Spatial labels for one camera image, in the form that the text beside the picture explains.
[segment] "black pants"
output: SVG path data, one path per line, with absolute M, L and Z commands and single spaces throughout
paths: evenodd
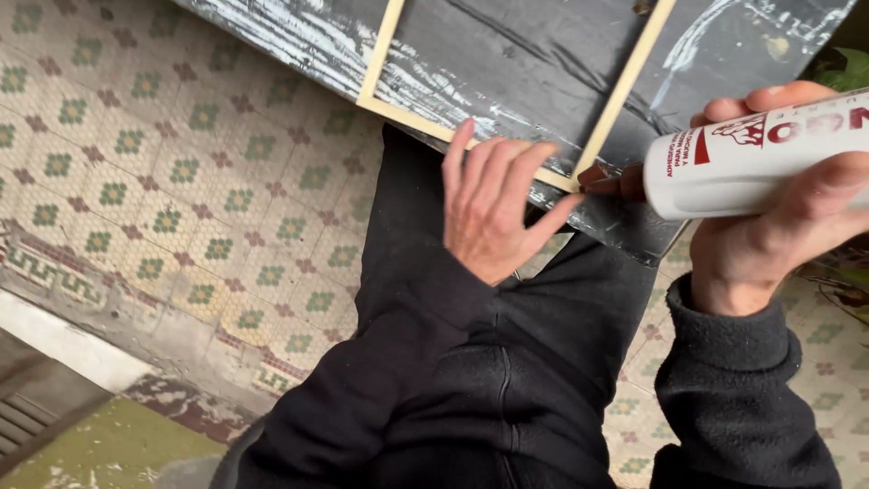
M 376 307 L 368 291 L 389 268 L 387 250 L 440 243 L 443 236 L 442 154 L 390 125 L 383 143 L 356 297 L 361 328 Z M 487 314 L 471 325 L 471 343 L 498 331 L 546 362 L 602 416 L 654 278 L 655 270 L 577 232 L 537 277 L 498 286 Z

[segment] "sweatshirt cuff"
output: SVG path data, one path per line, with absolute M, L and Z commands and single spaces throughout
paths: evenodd
M 417 299 L 447 323 L 464 329 L 495 295 L 489 286 L 442 246 L 418 254 L 418 273 L 408 281 Z
M 739 371 L 780 364 L 790 348 L 785 314 L 778 297 L 751 316 L 713 316 L 692 310 L 691 273 L 670 285 L 667 305 L 676 344 L 701 362 Z

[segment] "person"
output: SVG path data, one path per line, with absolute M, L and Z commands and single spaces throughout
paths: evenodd
M 713 100 L 691 124 L 831 94 L 755 90 Z M 601 425 L 655 270 L 576 233 L 537 277 L 511 277 L 582 195 L 526 228 L 528 188 L 555 145 L 496 137 L 464 157 L 473 132 L 462 124 L 441 163 L 383 129 L 359 330 L 277 401 L 235 487 L 615 487 Z M 812 410 L 786 384 L 800 346 L 775 292 L 869 230 L 869 211 L 846 209 L 867 181 L 869 153 L 839 154 L 767 214 L 697 229 L 693 271 L 667 293 L 675 340 L 655 381 L 680 444 L 657 452 L 652 488 L 840 487 Z

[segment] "black sleeve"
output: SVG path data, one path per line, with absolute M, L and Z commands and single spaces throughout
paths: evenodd
M 330 487 L 372 459 L 397 405 L 417 395 L 440 356 L 468 341 L 494 295 L 442 246 L 394 257 L 359 338 L 335 345 L 286 392 L 242 456 L 238 488 Z
M 655 391 L 681 446 L 655 456 L 652 489 L 841 487 L 812 410 L 786 384 L 802 355 L 780 301 L 709 316 L 691 309 L 690 291 L 689 274 L 667 294 L 676 339 Z

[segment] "adhesive tube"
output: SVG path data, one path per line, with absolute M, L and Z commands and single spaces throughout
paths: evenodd
M 659 137 L 643 184 L 664 219 L 758 214 L 794 175 L 845 151 L 869 151 L 869 88 Z M 849 207 L 869 208 L 869 188 Z

